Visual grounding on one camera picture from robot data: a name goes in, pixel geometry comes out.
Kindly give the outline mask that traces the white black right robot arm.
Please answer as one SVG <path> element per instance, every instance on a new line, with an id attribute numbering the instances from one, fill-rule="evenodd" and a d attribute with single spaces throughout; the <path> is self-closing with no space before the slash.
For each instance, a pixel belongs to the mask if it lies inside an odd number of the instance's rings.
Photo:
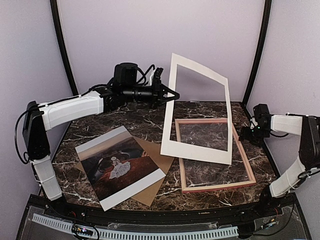
<path id="1" fill-rule="evenodd" d="M 266 139 L 294 136 L 293 147 L 284 147 L 278 156 L 292 157 L 279 178 L 264 187 L 254 207 L 255 213 L 266 217 L 280 200 L 298 189 L 308 178 L 320 172 L 320 118 L 295 113 L 272 114 L 265 103 L 253 107 L 250 125 L 240 131 L 239 140 L 263 146 Z"/>

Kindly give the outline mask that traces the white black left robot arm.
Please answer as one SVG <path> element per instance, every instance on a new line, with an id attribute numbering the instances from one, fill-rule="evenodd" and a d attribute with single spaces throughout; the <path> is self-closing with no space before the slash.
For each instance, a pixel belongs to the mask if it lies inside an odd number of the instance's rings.
<path id="1" fill-rule="evenodd" d="M 20 161 L 31 164 L 35 179 L 46 197 L 53 201 L 51 210 L 60 218 L 67 218 L 70 206 L 61 197 L 63 193 L 58 183 L 51 160 L 51 148 L 47 132 L 53 128 L 86 116 L 109 113 L 128 103 L 148 104 L 157 107 L 180 98 L 180 94 L 161 82 L 163 68 L 151 65 L 147 69 L 150 77 L 137 64 L 124 62 L 117 64 L 114 75 L 108 83 L 96 84 L 86 92 L 64 99 L 37 103 L 31 101 L 17 122 L 24 120 L 22 136 L 26 150 L 15 150 Z"/>

